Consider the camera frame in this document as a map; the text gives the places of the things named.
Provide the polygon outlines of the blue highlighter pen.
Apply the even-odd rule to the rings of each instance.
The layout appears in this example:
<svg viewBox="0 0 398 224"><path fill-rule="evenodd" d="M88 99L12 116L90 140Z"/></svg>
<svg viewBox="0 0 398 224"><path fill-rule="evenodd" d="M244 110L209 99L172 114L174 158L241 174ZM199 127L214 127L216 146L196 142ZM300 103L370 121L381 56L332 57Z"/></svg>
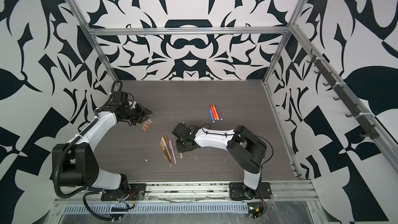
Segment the blue highlighter pen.
<svg viewBox="0 0 398 224"><path fill-rule="evenodd" d="M210 117L211 117L211 122L215 123L215 118L214 118L211 106L209 107L209 113L210 113Z"/></svg>

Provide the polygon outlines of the pink highlighter pen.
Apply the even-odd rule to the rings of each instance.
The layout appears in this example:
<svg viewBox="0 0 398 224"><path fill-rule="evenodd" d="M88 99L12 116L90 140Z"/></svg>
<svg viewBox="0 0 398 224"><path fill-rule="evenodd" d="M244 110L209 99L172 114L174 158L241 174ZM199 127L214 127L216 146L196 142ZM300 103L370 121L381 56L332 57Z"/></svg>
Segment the pink highlighter pen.
<svg viewBox="0 0 398 224"><path fill-rule="evenodd" d="M213 105L210 105L210 110L211 110L213 122L215 122L217 120L217 115L216 115L216 112L215 112L215 110L213 108Z"/></svg>

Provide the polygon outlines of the orange highlighter pen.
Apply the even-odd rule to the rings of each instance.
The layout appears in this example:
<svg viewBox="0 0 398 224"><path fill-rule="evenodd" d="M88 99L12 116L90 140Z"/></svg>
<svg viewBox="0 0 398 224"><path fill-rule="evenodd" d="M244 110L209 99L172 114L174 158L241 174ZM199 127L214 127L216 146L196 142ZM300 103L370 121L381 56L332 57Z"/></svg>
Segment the orange highlighter pen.
<svg viewBox="0 0 398 224"><path fill-rule="evenodd" d="M214 115L215 115L215 120L219 120L219 119L218 119L218 115L217 115L217 111L216 111L216 109L215 109L215 106L214 106L214 105L212 105L212 110L213 110L213 112L214 112Z"/></svg>

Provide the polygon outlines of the purple highlighter pen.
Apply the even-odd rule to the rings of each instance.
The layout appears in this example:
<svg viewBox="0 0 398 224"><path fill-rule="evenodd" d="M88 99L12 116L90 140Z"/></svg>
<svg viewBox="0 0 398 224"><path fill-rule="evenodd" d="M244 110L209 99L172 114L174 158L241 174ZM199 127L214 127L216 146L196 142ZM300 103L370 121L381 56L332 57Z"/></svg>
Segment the purple highlighter pen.
<svg viewBox="0 0 398 224"><path fill-rule="evenodd" d="M220 109L219 109L219 107L218 107L217 105L215 105L215 109L216 109L216 111L217 111L218 119L219 119L220 121L222 121L222 120L223 120L223 117L222 117L222 114L221 114L221 112L220 112Z"/></svg>

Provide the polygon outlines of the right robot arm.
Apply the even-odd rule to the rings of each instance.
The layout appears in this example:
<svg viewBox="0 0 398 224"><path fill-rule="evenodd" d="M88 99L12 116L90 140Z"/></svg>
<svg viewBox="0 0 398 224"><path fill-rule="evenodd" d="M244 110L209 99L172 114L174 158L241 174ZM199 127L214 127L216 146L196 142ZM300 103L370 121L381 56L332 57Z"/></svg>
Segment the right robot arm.
<svg viewBox="0 0 398 224"><path fill-rule="evenodd" d="M180 153L203 147L228 151L244 170L243 189L248 194L258 189L267 145L245 126L221 131L178 123L172 135L177 138L176 146Z"/></svg>

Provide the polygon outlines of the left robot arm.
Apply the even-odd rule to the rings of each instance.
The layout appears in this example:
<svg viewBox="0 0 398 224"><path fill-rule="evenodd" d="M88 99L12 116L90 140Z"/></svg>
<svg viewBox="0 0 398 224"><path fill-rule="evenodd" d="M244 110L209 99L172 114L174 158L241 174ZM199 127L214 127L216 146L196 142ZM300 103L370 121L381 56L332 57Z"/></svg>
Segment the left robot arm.
<svg viewBox="0 0 398 224"><path fill-rule="evenodd" d="M129 185L126 175L102 170L94 150L105 134L118 122L128 125L149 125L152 111L134 99L131 93L114 92L106 103L94 112L94 119L79 134L65 144L56 145L52 152L52 181L56 195L67 199L79 192L121 191Z"/></svg>

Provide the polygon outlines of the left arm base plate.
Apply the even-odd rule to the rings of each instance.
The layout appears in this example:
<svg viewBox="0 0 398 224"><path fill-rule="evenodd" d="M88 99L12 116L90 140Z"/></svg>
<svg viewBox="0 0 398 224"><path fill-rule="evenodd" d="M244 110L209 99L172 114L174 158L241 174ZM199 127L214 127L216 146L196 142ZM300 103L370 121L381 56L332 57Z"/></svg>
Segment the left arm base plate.
<svg viewBox="0 0 398 224"><path fill-rule="evenodd" d="M123 199L125 201L141 200L146 194L145 183L129 184L125 189L119 188L115 190L105 190L101 196L102 201L117 201Z"/></svg>

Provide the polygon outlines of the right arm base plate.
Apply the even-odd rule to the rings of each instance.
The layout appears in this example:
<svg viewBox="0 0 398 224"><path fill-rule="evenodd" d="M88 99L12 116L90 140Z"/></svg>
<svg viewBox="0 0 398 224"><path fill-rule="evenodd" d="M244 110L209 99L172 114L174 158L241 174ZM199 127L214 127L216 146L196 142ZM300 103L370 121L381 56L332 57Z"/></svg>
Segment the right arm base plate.
<svg viewBox="0 0 398 224"><path fill-rule="evenodd" d="M229 183L230 198L233 201L244 201L252 199L271 199L272 190L268 182L260 182L257 189L253 190L243 182Z"/></svg>

